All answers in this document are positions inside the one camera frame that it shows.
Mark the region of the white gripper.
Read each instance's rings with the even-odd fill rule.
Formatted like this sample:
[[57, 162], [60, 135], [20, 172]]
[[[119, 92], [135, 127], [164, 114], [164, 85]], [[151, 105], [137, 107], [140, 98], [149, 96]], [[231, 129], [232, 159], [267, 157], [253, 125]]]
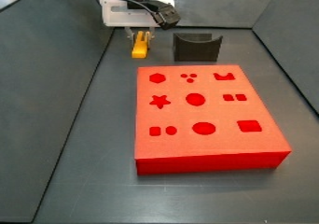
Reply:
[[[149, 27], [148, 41], [156, 37], [155, 27], [160, 27], [151, 16], [151, 10], [143, 5], [143, 1], [132, 3], [123, 0], [100, 0], [104, 25], [108, 27], [124, 27], [125, 35], [131, 43], [135, 43], [135, 33], [131, 27]], [[173, 0], [157, 1], [175, 6]]]

